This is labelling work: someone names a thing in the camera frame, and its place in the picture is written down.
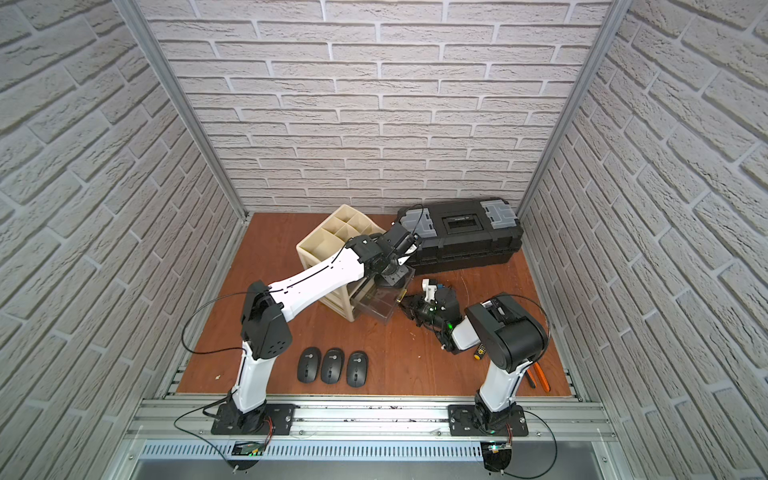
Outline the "transparent grey drawer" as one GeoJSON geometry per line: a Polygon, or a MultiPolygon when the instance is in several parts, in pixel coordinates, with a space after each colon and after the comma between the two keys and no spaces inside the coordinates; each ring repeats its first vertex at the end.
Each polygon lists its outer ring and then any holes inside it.
{"type": "Polygon", "coordinates": [[[364,278],[348,288],[355,320],[370,317],[380,322],[388,322],[392,318],[407,293],[415,269],[402,265],[397,274],[401,274],[401,277],[394,286],[388,286],[381,279],[364,278]]]}

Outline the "black computer mouse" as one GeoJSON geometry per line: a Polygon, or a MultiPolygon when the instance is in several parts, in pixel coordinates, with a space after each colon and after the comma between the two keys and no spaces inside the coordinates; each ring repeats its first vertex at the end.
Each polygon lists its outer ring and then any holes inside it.
{"type": "Polygon", "coordinates": [[[297,379],[301,383],[312,383],[316,380],[322,360],[318,347],[308,347],[302,351],[297,365],[297,379]]]}
{"type": "Polygon", "coordinates": [[[340,381],[344,367],[344,351],[340,348],[329,349],[322,359],[321,380],[325,384],[336,384],[340,381]]]}
{"type": "Polygon", "coordinates": [[[346,381],[350,387],[361,388],[366,384],[368,364],[368,355],[364,351],[355,351],[349,356],[346,381]]]}

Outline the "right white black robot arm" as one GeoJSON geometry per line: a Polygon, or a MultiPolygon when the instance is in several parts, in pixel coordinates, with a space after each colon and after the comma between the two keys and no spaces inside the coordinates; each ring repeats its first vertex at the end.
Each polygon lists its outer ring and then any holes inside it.
{"type": "Polygon", "coordinates": [[[399,303],[416,326],[432,331],[443,350],[459,354],[475,349],[490,360],[484,382],[471,404],[447,407],[450,432],[456,437],[528,434],[527,418],[517,393],[528,371],[546,353],[546,327],[520,303],[525,296],[499,293],[461,309],[454,289],[426,280],[421,294],[399,303]]]}

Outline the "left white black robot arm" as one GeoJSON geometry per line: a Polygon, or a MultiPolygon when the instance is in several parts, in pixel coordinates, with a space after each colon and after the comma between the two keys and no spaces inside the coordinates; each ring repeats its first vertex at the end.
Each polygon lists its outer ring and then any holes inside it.
{"type": "Polygon", "coordinates": [[[266,389],[275,360],[293,340],[288,323],[350,283],[373,279],[386,287],[396,286],[421,241],[419,234],[395,223],[382,234],[360,234],[346,240],[327,259],[285,280],[251,284],[242,311],[238,376],[217,404],[211,433],[260,433],[266,426],[266,389]]]}

